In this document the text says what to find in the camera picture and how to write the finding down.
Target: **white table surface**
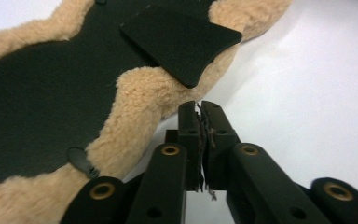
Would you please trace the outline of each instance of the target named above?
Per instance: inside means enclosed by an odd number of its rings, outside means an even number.
[[[61,0],[0,1],[0,29],[50,15]],[[242,142],[263,147],[305,187],[319,177],[358,188],[358,1],[295,0],[264,35],[243,44],[204,100],[221,105]],[[156,130],[145,157],[177,117]],[[187,194],[186,223],[233,223],[218,201]]]

